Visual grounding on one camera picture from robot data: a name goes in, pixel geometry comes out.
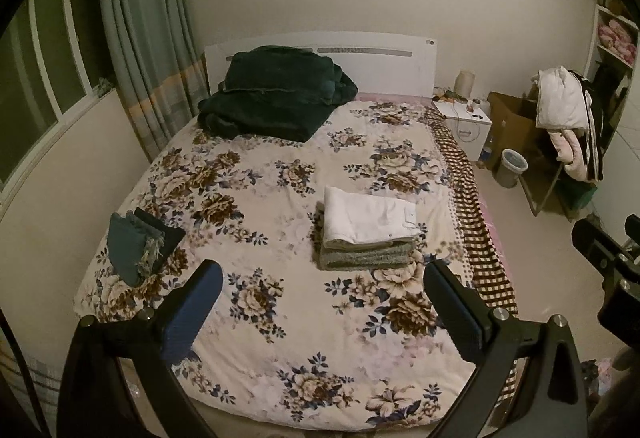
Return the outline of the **beige table lamp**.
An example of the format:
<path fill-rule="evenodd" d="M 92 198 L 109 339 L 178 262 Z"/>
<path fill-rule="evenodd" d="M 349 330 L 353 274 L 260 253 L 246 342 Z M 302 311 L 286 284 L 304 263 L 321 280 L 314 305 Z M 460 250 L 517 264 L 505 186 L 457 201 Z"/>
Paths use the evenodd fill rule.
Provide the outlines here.
<path fill-rule="evenodd" d="M 454 82 L 454 92 L 464 99 L 469 99 L 475 81 L 475 74 L 471 71 L 461 70 Z"/>

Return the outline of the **floral fleece bed blanket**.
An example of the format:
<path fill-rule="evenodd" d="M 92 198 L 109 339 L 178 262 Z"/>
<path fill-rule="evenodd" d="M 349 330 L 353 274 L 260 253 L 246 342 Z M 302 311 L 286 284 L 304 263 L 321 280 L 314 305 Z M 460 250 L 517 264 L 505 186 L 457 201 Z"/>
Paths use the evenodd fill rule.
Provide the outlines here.
<path fill-rule="evenodd" d="M 407 266 L 319 267 L 330 186 L 416 205 Z M 437 422 L 473 368 L 424 293 L 423 269 L 436 259 L 487 305 L 516 307 L 472 164 L 431 107 L 349 102 L 305 143 L 224 140 L 191 123 L 122 207 L 184 238 L 137 287 L 100 245 L 76 313 L 127 320 L 160 305 L 201 262 L 217 262 L 224 288 L 174 372 L 191 398 L 254 421 L 336 432 Z"/>

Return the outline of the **folded teal clothes pile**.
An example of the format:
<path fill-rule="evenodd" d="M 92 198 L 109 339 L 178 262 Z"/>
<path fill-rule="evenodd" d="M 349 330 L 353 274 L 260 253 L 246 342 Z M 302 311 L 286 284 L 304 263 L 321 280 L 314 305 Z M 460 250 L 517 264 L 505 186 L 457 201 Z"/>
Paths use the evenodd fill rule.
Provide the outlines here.
<path fill-rule="evenodd" d="M 113 213 L 106 235 L 108 258 L 128 287 L 138 287 L 163 267 L 186 235 L 182 228 L 135 209 Z"/>

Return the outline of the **white pants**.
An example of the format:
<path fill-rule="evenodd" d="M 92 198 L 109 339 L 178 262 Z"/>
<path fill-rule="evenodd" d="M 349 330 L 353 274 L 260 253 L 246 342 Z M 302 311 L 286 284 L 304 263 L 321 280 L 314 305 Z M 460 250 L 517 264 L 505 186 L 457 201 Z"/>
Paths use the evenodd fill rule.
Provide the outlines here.
<path fill-rule="evenodd" d="M 412 202 L 330 186 L 324 189 L 323 245 L 327 249 L 379 247 L 409 242 L 419 235 Z"/>

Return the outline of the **dark green blanket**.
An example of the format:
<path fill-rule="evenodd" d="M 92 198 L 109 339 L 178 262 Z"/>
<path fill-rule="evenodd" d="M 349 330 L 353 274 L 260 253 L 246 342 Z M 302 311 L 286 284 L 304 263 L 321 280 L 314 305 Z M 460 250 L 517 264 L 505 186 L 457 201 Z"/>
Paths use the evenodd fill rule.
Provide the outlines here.
<path fill-rule="evenodd" d="M 258 135 L 305 143 L 358 86 L 331 58 L 265 45 L 231 57 L 216 93 L 198 104 L 198 125 L 224 139 Z"/>

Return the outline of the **white nightstand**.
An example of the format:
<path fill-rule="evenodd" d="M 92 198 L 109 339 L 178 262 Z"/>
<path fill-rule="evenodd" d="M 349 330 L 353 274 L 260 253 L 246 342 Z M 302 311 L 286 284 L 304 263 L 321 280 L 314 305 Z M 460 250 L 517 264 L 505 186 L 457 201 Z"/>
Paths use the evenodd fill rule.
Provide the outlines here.
<path fill-rule="evenodd" d="M 445 117 L 445 123 L 454 140 L 469 160 L 472 162 L 480 160 L 491 128 L 491 120 L 487 114 L 480 107 L 473 106 L 469 102 L 462 104 L 462 102 L 437 100 L 434 106 Z"/>

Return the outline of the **brown cardboard box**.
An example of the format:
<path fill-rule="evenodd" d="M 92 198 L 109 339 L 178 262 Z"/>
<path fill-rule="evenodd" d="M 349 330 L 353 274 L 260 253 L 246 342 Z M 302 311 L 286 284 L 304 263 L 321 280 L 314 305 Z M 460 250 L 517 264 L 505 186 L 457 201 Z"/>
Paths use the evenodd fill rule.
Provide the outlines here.
<path fill-rule="evenodd" d="M 488 102 L 491 120 L 489 132 L 491 155 L 487 166 L 493 171 L 497 169 L 504 149 L 522 152 L 533 147 L 541 130 L 536 128 L 536 102 L 498 92 L 490 92 Z"/>

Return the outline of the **folded grey fluffy garment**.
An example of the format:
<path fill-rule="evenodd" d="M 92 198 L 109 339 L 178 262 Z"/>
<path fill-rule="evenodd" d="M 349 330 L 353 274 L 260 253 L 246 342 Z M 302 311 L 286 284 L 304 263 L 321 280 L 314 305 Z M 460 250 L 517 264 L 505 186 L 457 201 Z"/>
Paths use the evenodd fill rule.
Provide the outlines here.
<path fill-rule="evenodd" d="M 316 204 L 313 214 L 308 215 L 312 222 L 309 238 L 314 251 L 312 258 L 323 270 L 359 270 L 393 269 L 406 267 L 416 245 L 413 239 L 405 242 L 385 244 L 382 247 L 365 250 L 327 250 L 323 246 L 324 206 Z"/>

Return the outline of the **white bed headboard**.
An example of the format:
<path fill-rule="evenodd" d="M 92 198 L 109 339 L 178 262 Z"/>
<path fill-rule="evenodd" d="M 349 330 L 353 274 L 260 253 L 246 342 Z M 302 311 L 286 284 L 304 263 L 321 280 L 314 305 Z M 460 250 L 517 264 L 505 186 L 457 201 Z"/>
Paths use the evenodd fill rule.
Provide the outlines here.
<path fill-rule="evenodd" d="M 232 56 L 264 45 L 297 47 L 331 58 L 355 81 L 360 93 L 433 96 L 437 42 L 420 36 L 356 31 L 290 32 L 237 39 L 204 48 L 208 83 L 216 90 Z"/>

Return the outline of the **window frame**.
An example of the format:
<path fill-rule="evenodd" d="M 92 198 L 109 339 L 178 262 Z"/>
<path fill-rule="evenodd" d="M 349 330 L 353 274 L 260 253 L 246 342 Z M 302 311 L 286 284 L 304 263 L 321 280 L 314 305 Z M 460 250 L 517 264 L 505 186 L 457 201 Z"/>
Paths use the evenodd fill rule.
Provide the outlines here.
<path fill-rule="evenodd" d="M 115 74 L 100 0 L 24 0 L 1 35 L 1 210 Z"/>

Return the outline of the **grey green curtain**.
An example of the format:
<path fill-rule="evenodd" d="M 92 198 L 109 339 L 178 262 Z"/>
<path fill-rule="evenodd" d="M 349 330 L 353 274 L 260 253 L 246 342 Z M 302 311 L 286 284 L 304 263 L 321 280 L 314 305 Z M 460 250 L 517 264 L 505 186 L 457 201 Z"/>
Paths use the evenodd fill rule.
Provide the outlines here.
<path fill-rule="evenodd" d="M 155 159 L 208 95 L 186 0 L 100 0 L 122 106 Z"/>

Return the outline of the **grey waste bin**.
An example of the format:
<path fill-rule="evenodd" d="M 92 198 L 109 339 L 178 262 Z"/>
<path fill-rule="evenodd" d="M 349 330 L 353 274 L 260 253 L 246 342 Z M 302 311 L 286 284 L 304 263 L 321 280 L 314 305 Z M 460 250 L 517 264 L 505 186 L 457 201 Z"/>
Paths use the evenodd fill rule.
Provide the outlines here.
<path fill-rule="evenodd" d="M 496 180 L 503 188 L 513 188 L 527 169 L 528 162 L 518 151 L 509 148 L 503 149 L 496 172 Z"/>

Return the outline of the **white wardrobe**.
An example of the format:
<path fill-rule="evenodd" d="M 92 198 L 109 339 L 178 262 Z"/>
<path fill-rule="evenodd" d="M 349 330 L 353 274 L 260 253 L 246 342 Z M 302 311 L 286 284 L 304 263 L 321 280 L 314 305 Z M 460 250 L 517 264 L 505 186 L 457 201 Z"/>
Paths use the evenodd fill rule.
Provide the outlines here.
<path fill-rule="evenodd" d="M 596 0 L 585 76 L 605 113 L 603 179 L 592 204 L 619 238 L 639 212 L 639 21 L 622 0 Z"/>

